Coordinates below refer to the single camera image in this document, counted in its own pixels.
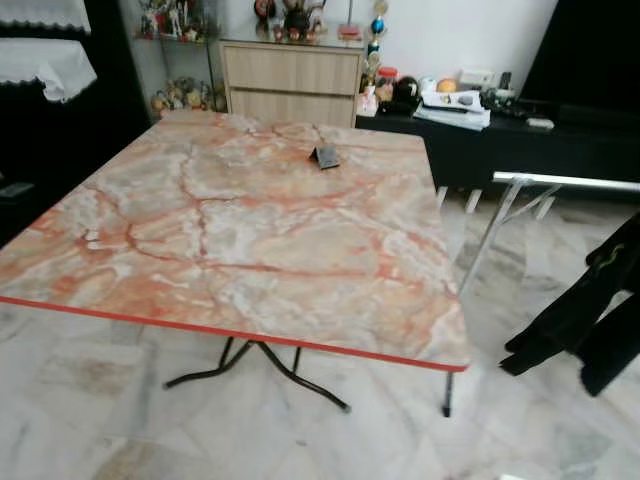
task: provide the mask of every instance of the cabinet drawer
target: cabinet drawer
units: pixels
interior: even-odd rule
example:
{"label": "cabinet drawer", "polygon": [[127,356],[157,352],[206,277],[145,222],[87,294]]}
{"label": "cabinet drawer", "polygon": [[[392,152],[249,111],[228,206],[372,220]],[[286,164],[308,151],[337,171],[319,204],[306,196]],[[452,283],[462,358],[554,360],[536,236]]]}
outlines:
{"label": "cabinet drawer", "polygon": [[354,95],[360,55],[223,46],[229,87]]}
{"label": "cabinet drawer", "polygon": [[261,120],[351,127],[353,99],[231,90],[231,112]]}

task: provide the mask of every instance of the tiled floor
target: tiled floor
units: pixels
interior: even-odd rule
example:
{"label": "tiled floor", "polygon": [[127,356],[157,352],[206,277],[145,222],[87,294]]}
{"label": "tiled floor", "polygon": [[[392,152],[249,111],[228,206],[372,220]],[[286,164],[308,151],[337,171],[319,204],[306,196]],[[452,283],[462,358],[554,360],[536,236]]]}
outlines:
{"label": "tiled floor", "polygon": [[[493,207],[467,216],[462,199],[445,202],[458,279]],[[632,213],[565,201],[500,231],[464,299],[474,363],[457,375],[451,419],[439,414],[442,372],[305,351],[301,373],[347,399],[349,415],[259,351],[164,391],[164,380],[210,368],[224,339],[0,305],[0,479],[638,478],[640,361],[598,399],[568,355],[517,378],[496,367],[504,342]]]}

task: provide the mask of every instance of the television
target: television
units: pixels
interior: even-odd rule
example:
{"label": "television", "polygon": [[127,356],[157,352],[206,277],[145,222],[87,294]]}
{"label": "television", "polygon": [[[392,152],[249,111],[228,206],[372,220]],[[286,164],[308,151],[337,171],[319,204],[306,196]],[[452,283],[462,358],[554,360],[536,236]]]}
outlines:
{"label": "television", "polygon": [[520,100],[586,123],[640,122],[640,2],[558,0]]}

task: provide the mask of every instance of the marble-pattern tabletop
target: marble-pattern tabletop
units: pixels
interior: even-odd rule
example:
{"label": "marble-pattern tabletop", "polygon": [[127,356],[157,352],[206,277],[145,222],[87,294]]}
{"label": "marble-pattern tabletop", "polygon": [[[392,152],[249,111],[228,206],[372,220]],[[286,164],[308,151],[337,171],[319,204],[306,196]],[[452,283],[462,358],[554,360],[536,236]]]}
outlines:
{"label": "marble-pattern tabletop", "polygon": [[469,362],[424,143],[399,134],[176,112],[0,251],[0,301]]}

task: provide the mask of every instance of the wooden cabinet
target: wooden cabinet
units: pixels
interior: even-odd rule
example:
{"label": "wooden cabinet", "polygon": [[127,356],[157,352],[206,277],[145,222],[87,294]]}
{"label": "wooden cabinet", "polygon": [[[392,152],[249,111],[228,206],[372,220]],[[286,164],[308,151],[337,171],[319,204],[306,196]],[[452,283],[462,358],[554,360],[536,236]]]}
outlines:
{"label": "wooden cabinet", "polygon": [[262,120],[355,125],[363,51],[359,42],[336,47],[233,38],[220,44],[230,113]]}

